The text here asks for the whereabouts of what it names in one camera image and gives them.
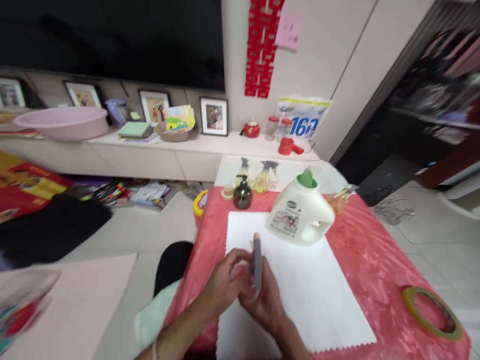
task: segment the green bottle cap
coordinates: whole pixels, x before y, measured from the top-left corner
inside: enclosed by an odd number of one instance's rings
[[[312,170],[310,169],[305,169],[301,174],[296,176],[296,179],[306,188],[315,189],[317,187],[317,182],[313,178]]]

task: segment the pink sticky note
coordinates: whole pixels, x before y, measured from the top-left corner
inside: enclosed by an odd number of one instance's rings
[[[304,31],[304,22],[305,16],[301,11],[284,5],[276,31],[275,45],[296,51],[300,35]]]

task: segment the black tv screen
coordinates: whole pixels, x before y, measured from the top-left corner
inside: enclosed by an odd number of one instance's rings
[[[0,34],[0,66],[225,90],[221,0],[7,1]]]

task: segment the black pants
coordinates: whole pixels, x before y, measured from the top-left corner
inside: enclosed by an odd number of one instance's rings
[[[194,245],[188,241],[175,242],[165,249],[156,270],[153,297],[184,275]]]

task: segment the black cloth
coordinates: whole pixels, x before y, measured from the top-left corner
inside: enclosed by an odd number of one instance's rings
[[[162,289],[184,276],[193,247],[194,245],[191,242],[180,241],[165,249],[161,254],[156,270],[153,297],[156,297]]]
[[[0,249],[15,268],[56,262],[111,217],[111,210],[99,202],[57,194],[43,209],[0,224]]]

